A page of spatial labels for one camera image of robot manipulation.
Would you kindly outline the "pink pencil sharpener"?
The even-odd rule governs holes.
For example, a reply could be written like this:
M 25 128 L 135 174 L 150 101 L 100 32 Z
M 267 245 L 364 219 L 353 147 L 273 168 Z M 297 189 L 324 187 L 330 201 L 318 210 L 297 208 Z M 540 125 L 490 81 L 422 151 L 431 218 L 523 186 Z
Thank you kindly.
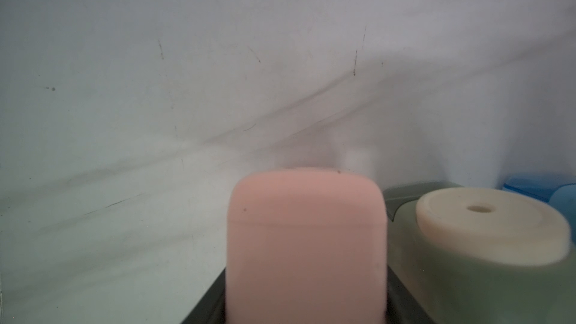
M 382 192 L 362 175 L 243 178 L 227 212 L 227 322 L 383 323 L 387 224 Z

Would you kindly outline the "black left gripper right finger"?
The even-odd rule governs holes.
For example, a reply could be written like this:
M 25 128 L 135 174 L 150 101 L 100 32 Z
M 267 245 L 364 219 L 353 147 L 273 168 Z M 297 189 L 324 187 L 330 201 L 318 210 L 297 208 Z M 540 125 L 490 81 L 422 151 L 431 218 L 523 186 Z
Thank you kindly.
M 389 265 L 387 266 L 385 322 L 388 324 L 435 324 Z

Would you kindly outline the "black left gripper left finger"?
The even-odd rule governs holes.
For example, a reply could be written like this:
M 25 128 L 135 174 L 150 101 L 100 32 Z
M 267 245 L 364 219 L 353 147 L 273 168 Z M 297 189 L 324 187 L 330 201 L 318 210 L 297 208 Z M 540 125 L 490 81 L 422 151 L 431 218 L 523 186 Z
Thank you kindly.
M 226 269 L 214 280 L 181 324 L 226 323 Z

